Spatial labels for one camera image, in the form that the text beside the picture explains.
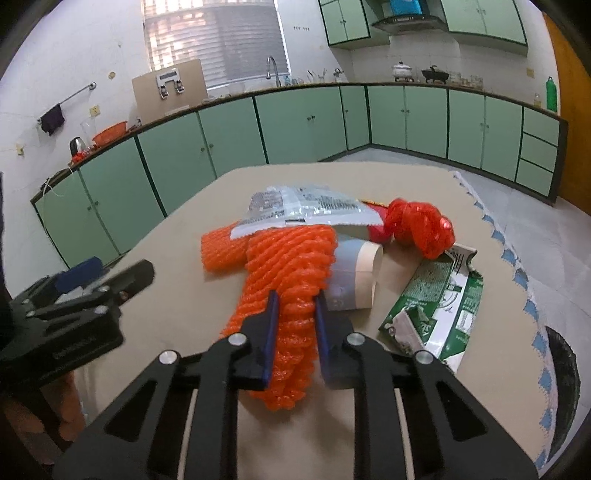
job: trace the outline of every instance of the range hood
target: range hood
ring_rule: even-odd
[[[447,25],[441,18],[423,14],[393,15],[374,23],[372,26],[390,35],[419,30],[442,30],[445,32],[448,30]]]

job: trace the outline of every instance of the towel rack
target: towel rack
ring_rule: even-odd
[[[72,93],[68,98],[62,100],[60,103],[58,103],[58,105],[61,105],[62,103],[67,102],[70,98],[75,97],[76,95],[78,95],[79,93],[84,92],[84,90],[89,89],[89,90],[94,90],[96,88],[96,82],[92,82],[89,83],[88,85],[82,87],[80,90],[78,90],[77,92]],[[37,123],[41,125],[41,119],[38,118],[37,119]]]

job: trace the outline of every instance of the beige tabletop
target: beige tabletop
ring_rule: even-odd
[[[532,460],[547,447],[540,426],[548,399],[538,384],[544,361],[532,348],[537,333],[523,311],[525,290],[501,259],[492,226],[453,174],[437,168],[385,163],[319,163],[250,167],[231,171],[159,224],[121,261],[140,259],[155,268],[154,284],[123,307],[125,343],[81,372],[86,408],[102,411],[161,351],[205,351],[232,314],[245,279],[203,272],[200,237],[239,219],[250,196],[278,184],[325,184],[360,199],[389,203],[396,197],[430,202],[453,223],[457,242],[474,247],[474,267],[484,276],[477,319],[457,377],[514,437]],[[413,249],[387,249],[374,308],[353,315],[355,328],[376,337],[378,327],[420,262]],[[241,395],[238,462],[242,479],[351,478],[353,393],[329,391],[315,373],[308,396],[292,411],[270,412]]]

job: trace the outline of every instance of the cabinet drawer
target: cabinet drawer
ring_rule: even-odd
[[[554,171],[557,151],[558,148],[531,137],[528,134],[523,134],[521,158],[535,163],[546,170]]]
[[[558,145],[558,132],[560,122],[543,113],[530,108],[524,108],[523,131],[535,137],[546,140],[553,145]]]
[[[517,183],[524,187],[528,187],[544,196],[548,196],[550,185],[552,184],[552,176],[553,174],[543,168],[539,168],[524,160],[519,161]]]

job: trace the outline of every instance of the blue box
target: blue box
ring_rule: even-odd
[[[423,9],[418,0],[390,0],[394,15],[422,15]]]

